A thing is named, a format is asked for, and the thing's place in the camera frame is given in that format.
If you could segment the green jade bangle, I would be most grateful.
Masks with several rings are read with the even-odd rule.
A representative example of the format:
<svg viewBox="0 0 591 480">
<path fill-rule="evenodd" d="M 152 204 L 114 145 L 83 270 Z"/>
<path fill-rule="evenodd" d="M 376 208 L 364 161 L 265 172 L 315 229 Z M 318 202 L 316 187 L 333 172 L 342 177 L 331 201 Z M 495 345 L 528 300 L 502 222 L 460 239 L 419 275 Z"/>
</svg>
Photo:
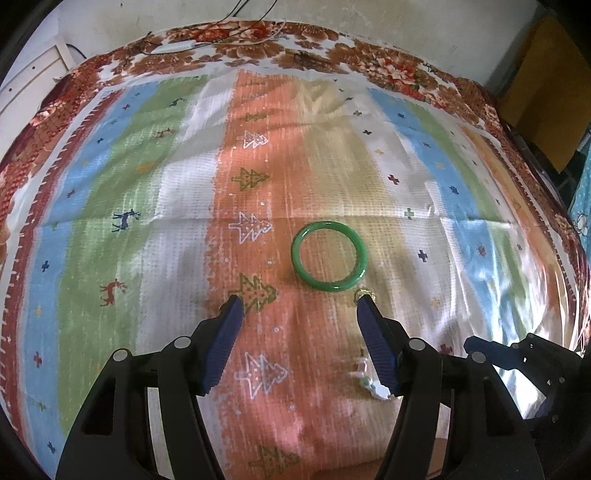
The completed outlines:
<svg viewBox="0 0 591 480">
<path fill-rule="evenodd" d="M 318 220 L 294 235 L 290 261 L 297 279 L 315 291 L 338 293 L 358 285 L 369 265 L 362 236 L 345 223 Z"/>
</svg>

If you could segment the brown hanging garment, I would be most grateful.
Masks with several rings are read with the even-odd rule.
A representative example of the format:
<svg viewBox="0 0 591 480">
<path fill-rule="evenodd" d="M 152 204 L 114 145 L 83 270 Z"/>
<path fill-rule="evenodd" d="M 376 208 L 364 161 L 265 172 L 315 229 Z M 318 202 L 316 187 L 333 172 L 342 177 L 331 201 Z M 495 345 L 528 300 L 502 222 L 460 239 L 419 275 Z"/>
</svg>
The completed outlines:
<svg viewBox="0 0 591 480">
<path fill-rule="evenodd" d="M 539 21 L 526 46 L 498 111 L 560 172 L 590 123 L 590 66 L 564 27 L 550 15 Z"/>
</svg>

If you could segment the floral red bed sheet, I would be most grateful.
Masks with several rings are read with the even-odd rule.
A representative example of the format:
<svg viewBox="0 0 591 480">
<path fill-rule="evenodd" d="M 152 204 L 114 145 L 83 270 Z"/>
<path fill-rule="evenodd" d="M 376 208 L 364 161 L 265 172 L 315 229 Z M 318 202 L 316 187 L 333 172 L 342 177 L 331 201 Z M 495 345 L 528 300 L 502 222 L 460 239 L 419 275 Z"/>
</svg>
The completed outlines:
<svg viewBox="0 0 591 480">
<path fill-rule="evenodd" d="M 190 50 L 154 54 L 162 44 L 194 40 Z M 494 101 L 477 82 L 455 77 L 401 49 L 379 46 L 329 28 L 297 22 L 238 21 L 194 24 L 146 36 L 95 55 L 66 74 L 1 158 L 1 215 L 14 207 L 16 191 L 47 160 L 74 116 L 100 90 L 145 72 L 163 74 L 201 69 L 208 64 L 259 66 L 335 77 L 363 76 L 371 84 L 440 109 L 491 134 L 516 172 L 524 205 L 545 236 L 556 234 L 554 265 L 562 270 L 569 320 L 590 314 L 590 268 L 564 207 L 519 153 L 502 124 Z"/>
</svg>

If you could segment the striped colourful mat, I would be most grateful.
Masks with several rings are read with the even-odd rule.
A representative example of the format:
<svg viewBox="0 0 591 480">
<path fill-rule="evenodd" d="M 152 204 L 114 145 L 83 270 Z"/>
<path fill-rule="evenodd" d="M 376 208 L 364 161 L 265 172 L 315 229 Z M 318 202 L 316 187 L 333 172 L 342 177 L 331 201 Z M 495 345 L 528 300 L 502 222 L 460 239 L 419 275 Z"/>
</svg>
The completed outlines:
<svg viewBox="0 0 591 480">
<path fill-rule="evenodd" d="M 245 320 L 200 400 L 229 479 L 314 479 L 379 460 L 388 398 L 353 294 L 444 353 L 478 335 L 575 347 L 556 234 L 491 135 L 361 81 L 266 69 L 142 76 L 76 114 L 14 195 L 2 248 L 6 412 L 54 476 L 108 356 L 157 351 L 230 295 Z M 294 274 L 305 224 L 369 252 L 361 282 Z"/>
</svg>

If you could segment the white headboard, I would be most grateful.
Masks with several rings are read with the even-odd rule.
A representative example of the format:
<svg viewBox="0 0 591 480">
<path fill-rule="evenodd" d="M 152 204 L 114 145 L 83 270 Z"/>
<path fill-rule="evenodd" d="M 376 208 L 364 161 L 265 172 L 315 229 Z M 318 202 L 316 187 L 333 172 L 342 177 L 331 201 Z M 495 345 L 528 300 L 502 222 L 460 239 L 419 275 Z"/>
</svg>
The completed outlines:
<svg viewBox="0 0 591 480">
<path fill-rule="evenodd" d="M 75 66 L 63 38 L 52 37 L 41 52 L 1 88 L 1 143 L 10 143 L 39 110 L 55 84 Z"/>
</svg>

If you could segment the blue patterned curtain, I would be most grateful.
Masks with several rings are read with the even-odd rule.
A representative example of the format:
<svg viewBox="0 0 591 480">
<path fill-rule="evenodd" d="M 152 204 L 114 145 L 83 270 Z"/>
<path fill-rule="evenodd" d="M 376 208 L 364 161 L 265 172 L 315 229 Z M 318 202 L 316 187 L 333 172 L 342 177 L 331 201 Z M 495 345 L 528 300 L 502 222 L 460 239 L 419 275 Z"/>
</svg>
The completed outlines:
<svg viewBox="0 0 591 480">
<path fill-rule="evenodd" d="M 590 146 L 587 146 L 582 175 L 569 210 L 575 230 L 587 243 L 590 242 L 590 199 Z"/>
</svg>

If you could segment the white phone on bed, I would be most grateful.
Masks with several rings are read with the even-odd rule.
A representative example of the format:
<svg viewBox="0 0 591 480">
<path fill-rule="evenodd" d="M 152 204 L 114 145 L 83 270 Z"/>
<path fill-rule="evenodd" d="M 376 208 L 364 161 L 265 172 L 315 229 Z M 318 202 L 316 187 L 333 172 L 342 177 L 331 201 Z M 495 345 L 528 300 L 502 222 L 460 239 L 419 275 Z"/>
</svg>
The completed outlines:
<svg viewBox="0 0 591 480">
<path fill-rule="evenodd" d="M 164 53 L 176 53 L 185 50 L 190 50 L 195 46 L 196 42 L 194 40 L 176 42 L 176 43 L 168 43 L 162 44 L 153 50 L 154 54 L 164 54 Z"/>
</svg>

